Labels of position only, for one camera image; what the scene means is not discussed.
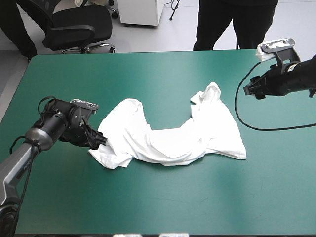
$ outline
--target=black pants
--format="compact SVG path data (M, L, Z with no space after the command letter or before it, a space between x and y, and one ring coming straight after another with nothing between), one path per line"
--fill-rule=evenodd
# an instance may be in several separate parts
M0 28L7 37L17 46L24 56L36 55L36 48L30 36L25 30L18 3L26 13L41 26L45 28L45 19L40 15L38 10L25 0L0 0Z
M275 4L239 6L221 0L200 0L197 41L193 50L213 50L232 20L240 48L256 48L272 24L275 7Z

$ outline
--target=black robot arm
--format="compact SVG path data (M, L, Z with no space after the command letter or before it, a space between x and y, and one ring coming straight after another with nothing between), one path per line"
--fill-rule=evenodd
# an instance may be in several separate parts
M280 40L263 43L258 46L263 54L274 55L277 63L270 67L262 76L253 77L244 87L245 95L255 95L256 99L264 99L266 95L284 96L290 92L309 90L312 98L316 92L316 55L305 62L300 62L299 56L291 46L280 46Z
M40 104L47 99L50 99L49 102L40 112ZM40 101L40 119L23 136L24 143L0 164L0 237L14 234L25 194L24 189L19 198L16 186L26 170L29 170L28 180L33 160L40 152L49 150L58 139L94 150L106 144L103 134L88 124L90 115L98 108L96 104L78 99L66 102L45 97Z

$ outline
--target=white cloth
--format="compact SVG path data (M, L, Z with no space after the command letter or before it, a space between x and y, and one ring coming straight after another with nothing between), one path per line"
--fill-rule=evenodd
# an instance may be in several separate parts
M237 124L220 100L212 82L205 92L191 98L192 117L180 128L152 130L143 105L136 99L120 102L101 122L98 131L108 138L106 146L89 150L103 166L127 167L133 157L165 166L187 165L206 153L246 159Z

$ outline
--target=office chair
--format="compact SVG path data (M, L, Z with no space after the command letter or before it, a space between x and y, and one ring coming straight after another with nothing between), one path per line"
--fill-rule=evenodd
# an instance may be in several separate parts
M43 45L53 51L63 50L90 53L92 50L109 46L110 53L115 53L115 46L101 43L112 34L112 20L108 10L102 6L85 6L84 0L81 7L70 8L54 12L56 5L61 0L26 0L33 4L43 18L46 19L45 39Z

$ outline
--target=power cord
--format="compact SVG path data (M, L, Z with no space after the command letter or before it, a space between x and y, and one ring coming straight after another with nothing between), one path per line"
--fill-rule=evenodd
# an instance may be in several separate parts
M172 1L168 2L168 3L165 3L164 5L171 4L171 9L172 9L172 10L175 10L175 9L178 8L177 6L173 7L173 3L174 3L175 1L178 1L178 2L179 2L180 0L172 0Z
M238 109L237 109L237 98L238 98L238 93L239 93L239 89L242 85L242 83L247 79L247 77L251 74L251 72L258 66L260 65L261 62L255 64L250 71L246 74L246 76L241 80L241 82L239 83L237 90L236 90L236 94L235 94L235 113L237 118L239 119L239 121L245 125L246 127L249 127L251 129L257 130L257 131L283 131L283 130L292 130L292 129L298 129L298 128L305 128L305 127L313 127L316 126L316 123L311 123L311 124L306 124L306 125L301 125L301 126L293 126L293 127L281 127L281 128L257 128L257 127L253 127L247 123L245 123L241 117L239 116L238 113Z

